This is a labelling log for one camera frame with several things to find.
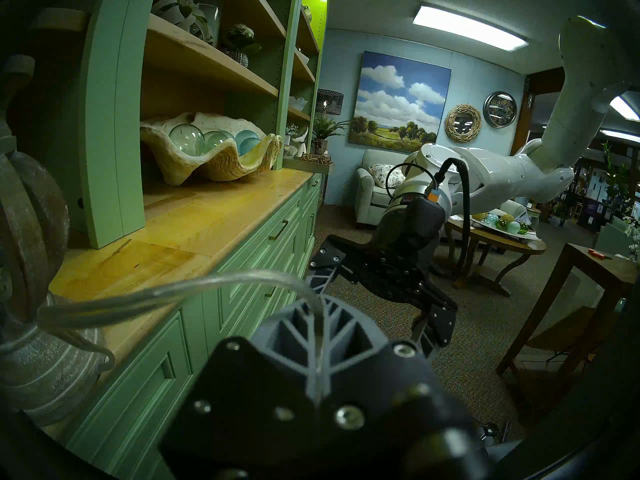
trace cloud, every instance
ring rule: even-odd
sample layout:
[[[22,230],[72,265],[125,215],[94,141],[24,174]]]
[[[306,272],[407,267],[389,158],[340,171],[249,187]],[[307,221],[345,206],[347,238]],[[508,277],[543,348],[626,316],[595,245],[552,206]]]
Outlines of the cloud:
[[[421,103],[444,104],[444,97],[434,91],[427,84],[416,82],[411,85],[408,90],[409,94],[413,94]]]
[[[384,91],[372,93],[360,89],[354,114],[390,127],[406,126],[407,122],[412,120],[427,132],[437,133],[440,125],[439,118],[425,113],[417,103],[411,103],[404,96],[392,96]]]
[[[378,65],[376,68],[366,66],[361,72],[361,75],[370,77],[383,86],[391,87],[393,89],[405,87],[405,81],[403,80],[402,75],[396,74],[396,68],[393,65]]]

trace painting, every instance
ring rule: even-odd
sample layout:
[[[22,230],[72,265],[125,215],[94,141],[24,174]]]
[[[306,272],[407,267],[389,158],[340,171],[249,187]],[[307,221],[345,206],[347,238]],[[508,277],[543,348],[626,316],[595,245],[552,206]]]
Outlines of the painting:
[[[418,151],[436,142],[451,70],[365,51],[349,142]]]

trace sky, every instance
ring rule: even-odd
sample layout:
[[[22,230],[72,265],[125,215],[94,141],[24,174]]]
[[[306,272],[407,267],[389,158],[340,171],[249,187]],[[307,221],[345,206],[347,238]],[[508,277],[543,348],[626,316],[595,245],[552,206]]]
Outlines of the sky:
[[[365,51],[354,116],[438,133],[450,77],[443,66]]]

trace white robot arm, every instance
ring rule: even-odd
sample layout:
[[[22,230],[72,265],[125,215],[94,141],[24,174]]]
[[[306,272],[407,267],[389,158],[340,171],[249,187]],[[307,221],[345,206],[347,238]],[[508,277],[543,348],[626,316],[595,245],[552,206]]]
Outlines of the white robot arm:
[[[447,158],[461,159],[468,169],[470,212],[482,213],[505,200],[523,196],[547,202],[574,178],[574,165],[588,147],[613,98],[625,92],[633,76],[631,62],[614,35],[582,18],[567,20],[559,47],[565,80],[542,139],[533,139],[516,155],[505,156],[480,148],[426,144],[406,163],[435,174]],[[407,179],[395,190],[386,213],[399,208],[407,193],[424,193],[431,177],[417,167],[405,169]],[[462,212],[462,185],[454,167],[440,184],[438,203],[447,217]]]

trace floral pillow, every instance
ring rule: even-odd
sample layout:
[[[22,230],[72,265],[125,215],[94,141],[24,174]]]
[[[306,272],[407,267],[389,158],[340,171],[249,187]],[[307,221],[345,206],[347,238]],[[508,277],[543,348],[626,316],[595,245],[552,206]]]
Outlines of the floral pillow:
[[[387,174],[389,170],[391,170],[395,165],[387,165],[378,163],[369,167],[369,173],[371,177],[373,177],[374,182],[378,187],[385,188],[385,180],[387,179]],[[394,189],[398,187],[405,181],[405,176],[403,175],[401,168],[396,168],[389,175],[389,189]]]

